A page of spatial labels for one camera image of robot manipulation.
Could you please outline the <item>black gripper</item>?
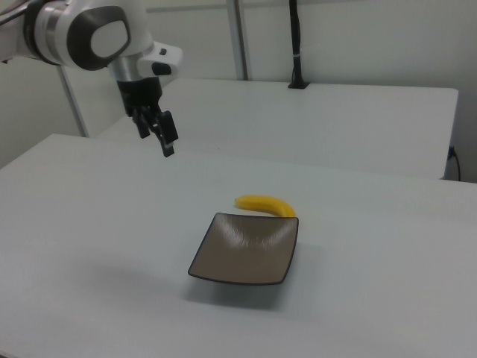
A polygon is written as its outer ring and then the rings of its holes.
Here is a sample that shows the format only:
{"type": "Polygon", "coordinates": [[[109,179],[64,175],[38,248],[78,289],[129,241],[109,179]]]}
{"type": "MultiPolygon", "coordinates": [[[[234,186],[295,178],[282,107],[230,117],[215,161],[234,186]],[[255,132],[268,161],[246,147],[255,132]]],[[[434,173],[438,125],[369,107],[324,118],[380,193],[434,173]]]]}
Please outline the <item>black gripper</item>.
{"type": "MultiPolygon", "coordinates": [[[[158,77],[145,78],[139,81],[117,81],[124,108],[132,112],[132,120],[139,136],[144,139],[150,136],[148,121],[142,112],[143,107],[158,108],[162,96],[162,87],[158,77]]],[[[164,157],[174,154],[174,142],[177,140],[177,129],[170,111],[154,110],[150,118],[150,129],[161,145],[164,157]]]]}

